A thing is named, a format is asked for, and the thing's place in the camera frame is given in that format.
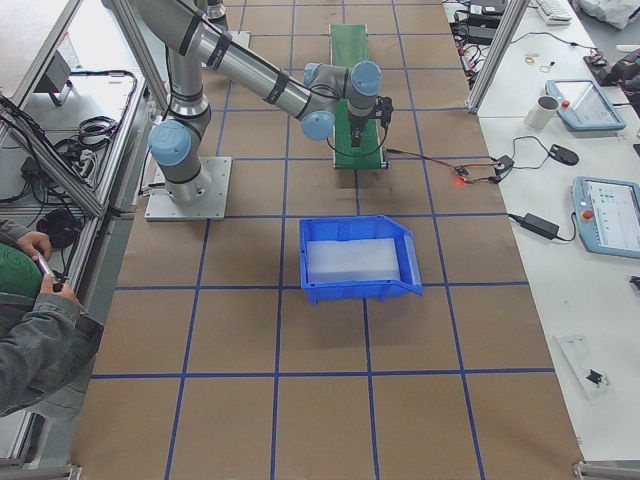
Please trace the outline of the grey jacket forearm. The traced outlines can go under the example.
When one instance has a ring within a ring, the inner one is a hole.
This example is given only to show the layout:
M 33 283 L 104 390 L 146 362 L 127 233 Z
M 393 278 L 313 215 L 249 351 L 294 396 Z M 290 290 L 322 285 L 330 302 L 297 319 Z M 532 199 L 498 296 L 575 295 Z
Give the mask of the grey jacket forearm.
M 75 419 L 83 372 L 103 325 L 83 306 L 55 295 L 1 295 L 1 415 L 30 411 L 53 422 Z

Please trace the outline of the person left hand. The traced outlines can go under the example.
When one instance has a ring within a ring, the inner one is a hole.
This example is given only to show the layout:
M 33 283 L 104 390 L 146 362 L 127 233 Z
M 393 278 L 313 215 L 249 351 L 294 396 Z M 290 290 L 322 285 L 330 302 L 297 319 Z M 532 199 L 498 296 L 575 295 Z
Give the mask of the person left hand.
M 52 257 L 53 248 L 50 238 L 43 232 L 29 231 L 20 236 L 15 243 L 34 261 L 40 258 L 49 261 Z

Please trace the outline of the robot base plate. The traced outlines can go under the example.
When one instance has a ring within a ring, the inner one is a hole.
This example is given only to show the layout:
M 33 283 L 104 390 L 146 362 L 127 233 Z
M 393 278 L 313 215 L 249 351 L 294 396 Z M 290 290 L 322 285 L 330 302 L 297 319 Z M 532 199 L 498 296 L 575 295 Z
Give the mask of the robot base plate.
M 200 157 L 201 171 L 191 182 L 167 183 L 156 168 L 149 188 L 145 219 L 148 221 L 223 220 L 232 170 L 231 157 Z

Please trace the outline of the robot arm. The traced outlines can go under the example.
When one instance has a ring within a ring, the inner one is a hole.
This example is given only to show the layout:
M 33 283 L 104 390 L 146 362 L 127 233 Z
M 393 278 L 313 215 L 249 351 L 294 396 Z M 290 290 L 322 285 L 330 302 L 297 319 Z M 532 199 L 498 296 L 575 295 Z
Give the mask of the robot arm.
M 163 119 L 148 137 L 149 152 L 164 177 L 161 192 L 152 194 L 147 216 L 166 218 L 221 218 L 244 213 L 272 214 L 273 202 L 283 198 L 268 193 L 266 171 L 245 187 L 254 201 L 238 202 L 233 189 L 232 161 L 228 157 L 202 157 L 200 147 L 212 118 L 202 71 L 216 72 L 252 92 L 266 104 L 297 120 L 311 141 L 337 141 L 338 126 L 346 125 L 351 144 L 358 146 L 376 120 L 387 119 L 379 67 L 360 61 L 352 67 L 310 63 L 303 81 L 236 41 L 224 22 L 210 21 L 195 1 L 140 1 L 140 23 L 163 44 L 169 76 L 161 90 L 167 102 Z

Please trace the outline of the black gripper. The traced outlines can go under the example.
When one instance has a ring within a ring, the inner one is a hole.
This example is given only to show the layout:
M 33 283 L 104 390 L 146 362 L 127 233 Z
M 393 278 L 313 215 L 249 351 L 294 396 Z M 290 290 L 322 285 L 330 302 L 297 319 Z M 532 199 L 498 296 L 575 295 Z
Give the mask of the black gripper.
M 352 112 L 348 113 L 351 147 L 361 146 L 362 134 L 368 121 L 369 121 L 369 117 L 367 115 L 360 116 L 360 115 L 355 115 Z

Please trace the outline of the person right hand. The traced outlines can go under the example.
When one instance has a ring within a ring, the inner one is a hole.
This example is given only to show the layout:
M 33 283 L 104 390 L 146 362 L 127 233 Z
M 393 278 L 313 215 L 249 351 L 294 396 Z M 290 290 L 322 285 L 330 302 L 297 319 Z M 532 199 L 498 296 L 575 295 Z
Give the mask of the person right hand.
M 74 290 L 66 283 L 57 284 L 54 282 L 53 277 L 49 274 L 43 276 L 40 288 L 41 294 L 55 295 L 59 298 L 64 298 L 75 305 L 79 305 L 80 302 L 74 292 Z

